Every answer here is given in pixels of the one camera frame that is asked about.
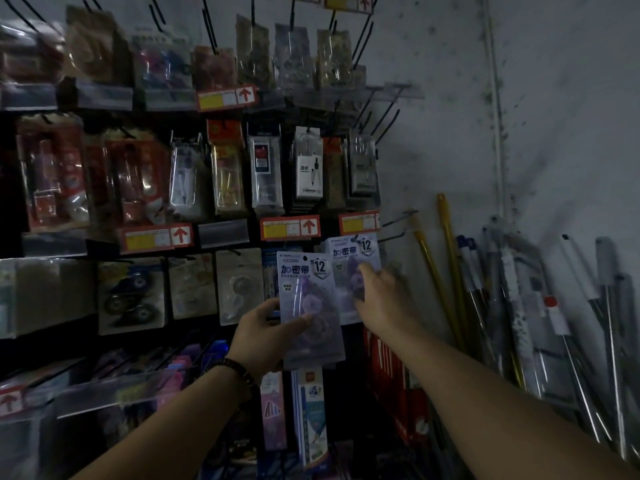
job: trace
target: hand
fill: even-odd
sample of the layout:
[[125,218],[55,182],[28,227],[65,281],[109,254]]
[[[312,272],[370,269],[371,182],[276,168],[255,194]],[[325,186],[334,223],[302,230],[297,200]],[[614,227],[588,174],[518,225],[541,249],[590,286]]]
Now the hand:
[[293,339],[313,320],[311,315],[305,315],[281,325],[267,322],[267,316],[279,304],[279,298],[271,298],[244,315],[227,354],[229,359],[244,365],[258,385],[263,375],[274,370],[284,357]]
[[400,280],[386,269],[375,272],[367,262],[358,269],[364,279],[365,300],[355,298],[354,302],[369,330],[384,340],[398,326],[417,323],[417,309]]

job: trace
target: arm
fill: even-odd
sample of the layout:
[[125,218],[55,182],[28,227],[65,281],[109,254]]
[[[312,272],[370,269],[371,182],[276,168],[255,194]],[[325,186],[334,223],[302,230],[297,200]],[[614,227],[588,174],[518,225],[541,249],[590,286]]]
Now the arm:
[[637,473],[546,404],[428,334],[395,277],[360,266],[365,325],[418,377],[478,480],[636,479]]
[[[277,304],[267,300],[240,320],[227,355],[258,384],[309,323],[302,317],[270,326],[266,318]],[[214,367],[72,480],[192,479],[238,405],[249,398],[249,387],[235,371]]]

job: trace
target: pink package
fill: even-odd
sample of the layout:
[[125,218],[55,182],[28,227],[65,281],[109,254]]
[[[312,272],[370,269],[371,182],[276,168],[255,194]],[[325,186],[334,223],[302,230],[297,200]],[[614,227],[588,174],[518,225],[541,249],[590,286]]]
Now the pink package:
[[260,385],[264,448],[267,451],[287,449],[287,426],[284,416],[282,372],[269,372]]

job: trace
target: purple correction tape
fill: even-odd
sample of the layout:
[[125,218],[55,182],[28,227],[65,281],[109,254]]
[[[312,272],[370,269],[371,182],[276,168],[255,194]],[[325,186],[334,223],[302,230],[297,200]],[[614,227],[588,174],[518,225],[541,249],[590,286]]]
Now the purple correction tape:
[[349,256],[347,261],[347,276],[349,277],[349,291],[354,298],[364,301],[364,278],[358,269],[360,263],[363,263],[353,256]]
[[313,315],[311,326],[300,339],[310,346],[329,340],[333,334],[331,320],[338,320],[337,311],[318,286],[301,276],[296,283],[296,295],[293,301],[294,316]]

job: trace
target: white wall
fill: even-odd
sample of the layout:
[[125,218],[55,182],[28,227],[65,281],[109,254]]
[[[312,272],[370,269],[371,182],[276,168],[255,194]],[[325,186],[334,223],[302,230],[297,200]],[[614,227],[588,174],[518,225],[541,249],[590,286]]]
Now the white wall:
[[618,245],[640,290],[640,0],[492,0],[513,222],[545,257],[580,342],[605,367],[602,332],[558,246]]
[[[20,1],[14,1],[24,8]],[[65,3],[82,5],[82,0],[29,1],[47,19],[60,21]],[[125,30],[139,24],[152,25],[150,0],[98,1],[114,13]],[[199,0],[158,2],[169,24],[186,31],[192,40],[207,43]],[[257,22],[271,29],[272,43],[273,25],[288,23],[289,7],[286,0],[256,0]],[[249,16],[250,0],[209,0],[209,8],[219,45],[234,47],[236,13]],[[447,194],[457,233],[477,236],[495,212],[492,118],[482,97],[488,87],[488,73],[479,40],[482,21],[477,17],[478,10],[473,0],[382,0],[361,60],[367,66],[370,83],[412,81],[426,94],[425,100],[398,104],[402,112],[380,145],[382,212],[385,221],[408,207],[424,211],[423,224],[443,273],[447,268],[436,217],[436,194]],[[7,17],[13,18],[0,1],[0,18]],[[296,4],[296,24],[308,27],[312,51],[316,50],[316,29],[328,27],[330,17],[331,12],[320,7]],[[355,44],[365,17],[339,13],[337,20],[341,29],[351,31]],[[372,106],[375,123],[386,104]],[[401,229],[389,229],[389,234]],[[387,249],[389,257],[402,263],[411,275],[414,295],[425,309],[428,322],[444,332],[442,313],[413,236],[391,241]]]

